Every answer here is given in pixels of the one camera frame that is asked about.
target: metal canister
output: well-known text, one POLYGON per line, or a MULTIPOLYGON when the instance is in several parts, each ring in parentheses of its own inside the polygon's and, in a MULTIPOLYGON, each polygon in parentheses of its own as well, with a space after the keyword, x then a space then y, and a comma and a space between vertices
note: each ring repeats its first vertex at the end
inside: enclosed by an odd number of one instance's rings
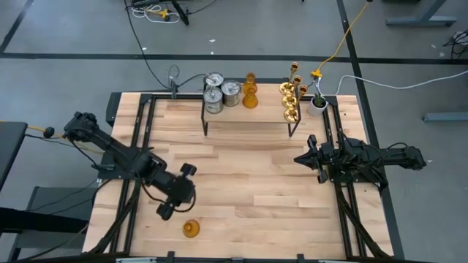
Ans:
POLYGON ((205 78, 205 82, 207 85, 212 85, 217 88, 221 88, 221 84, 223 81, 224 81, 224 78, 219 72, 208 73, 205 78))
POLYGON ((222 91, 220 88, 210 86, 203 93, 205 109, 211 114, 217 114, 222 111, 222 91))
POLYGON ((224 95, 224 105, 234 107, 239 103, 241 97, 241 84, 234 80, 226 80, 221 86, 224 95))

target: butcher block tabletop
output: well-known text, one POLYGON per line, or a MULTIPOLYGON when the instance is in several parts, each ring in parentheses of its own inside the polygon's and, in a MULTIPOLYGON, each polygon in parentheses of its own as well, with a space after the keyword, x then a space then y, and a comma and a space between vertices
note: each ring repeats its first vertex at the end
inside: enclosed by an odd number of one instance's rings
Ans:
MULTIPOLYGON (((122 93, 116 114, 112 136, 128 146, 139 100, 139 93, 122 93)), ((366 141, 356 96, 338 96, 337 100, 345 134, 366 141)), ((188 213, 174 213, 163 221, 156 214, 159 203, 141 191, 130 255, 167 256, 168 251, 175 251, 177 257, 295 259, 304 254, 306 259, 345 259, 334 185, 329 181, 319 184, 317 171, 293 162, 309 149, 310 134, 315 134, 319 144, 326 142, 322 116, 309 115, 305 111, 308 102, 301 102, 302 120, 291 138, 281 123, 229 121, 211 122, 205 137, 201 105, 199 99, 156 101, 149 147, 167 162, 170 172, 179 171, 183 163, 197 167, 192 178, 197 201, 188 213), (200 223, 200 233, 193 238, 182 232, 189 219, 200 223)), ((336 139, 333 113, 328 110, 336 139)), ((121 186, 122 180, 113 180, 97 193, 83 251, 93 248, 113 223, 121 186)), ((156 188, 148 190, 165 199, 156 188)), ((383 251, 393 254, 377 187, 355 183, 355 193, 363 225, 383 251)), ((349 220, 348 225, 353 253, 358 255, 349 220)), ((124 247, 126 229, 127 221, 121 228, 118 251, 124 247)))

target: small potted plant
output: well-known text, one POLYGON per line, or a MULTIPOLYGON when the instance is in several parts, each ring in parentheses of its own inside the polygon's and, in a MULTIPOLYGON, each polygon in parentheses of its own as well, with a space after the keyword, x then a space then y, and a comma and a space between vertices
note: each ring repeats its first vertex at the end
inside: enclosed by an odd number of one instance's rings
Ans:
POLYGON ((318 116, 321 115, 323 110, 327 107, 327 100, 320 94, 314 94, 310 101, 310 105, 307 108, 307 112, 310 115, 318 116))

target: gray desk leg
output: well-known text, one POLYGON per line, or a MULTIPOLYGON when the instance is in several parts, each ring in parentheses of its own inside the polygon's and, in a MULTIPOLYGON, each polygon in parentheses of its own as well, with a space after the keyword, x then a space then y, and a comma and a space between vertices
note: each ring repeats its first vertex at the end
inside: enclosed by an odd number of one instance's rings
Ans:
POLYGON ((452 26, 456 17, 434 15, 446 0, 436 0, 419 18, 387 18, 387 26, 452 26))
POLYGON ((461 113, 426 113, 424 122, 429 121, 468 121, 468 112, 461 113))

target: concrete floor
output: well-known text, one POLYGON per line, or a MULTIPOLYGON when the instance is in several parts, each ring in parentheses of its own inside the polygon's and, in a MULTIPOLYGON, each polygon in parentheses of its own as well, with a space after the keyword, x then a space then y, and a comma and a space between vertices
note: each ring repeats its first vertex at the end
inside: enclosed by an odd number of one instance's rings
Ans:
MULTIPOLYGON (((0 1, 0 35, 14 23, 26 1, 0 1)), ((188 1, 190 10, 210 0, 188 1)), ((468 4, 448 1, 441 15, 457 15, 451 28, 388 28, 384 18, 420 12, 417 6, 374 1, 352 30, 358 57, 450 58, 442 47, 454 31, 468 24, 468 4)), ((345 1, 353 19, 364 1, 345 1)), ((8 53, 138 54, 123 1, 35 0, 8 45, 8 53)), ((329 56, 343 29, 335 1, 219 0, 191 17, 191 25, 163 25, 133 19, 143 47, 150 54, 252 54, 329 56)), ((346 44, 338 56, 348 57, 346 44)), ((291 61, 150 61, 166 81, 171 64, 181 69, 179 82, 210 71, 228 77, 284 77, 291 61)), ((299 74, 318 66, 300 62, 299 74)), ((361 64, 363 77, 390 85, 412 85, 454 75, 468 66, 361 64)), ((322 88, 334 92, 342 75, 353 75, 351 64, 323 67, 322 88)), ((406 142, 419 147, 428 167, 413 172, 387 169, 401 241, 407 259, 461 262, 468 247, 468 177, 464 161, 468 123, 423 123, 427 112, 468 110, 468 75, 420 88, 396 91, 366 84, 380 145, 406 142)), ((0 119, 54 126, 61 131, 77 110, 95 113, 101 127, 112 91, 160 89, 143 61, 81 59, 0 59, 0 119)), ((181 91, 197 91, 200 82, 181 91)), ((357 94, 354 80, 345 80, 342 94, 357 94)), ((80 187, 96 173, 76 150, 26 138, 0 193, 0 205, 24 209, 35 186, 80 187)), ((12 235, 0 239, 5 259, 12 235)))

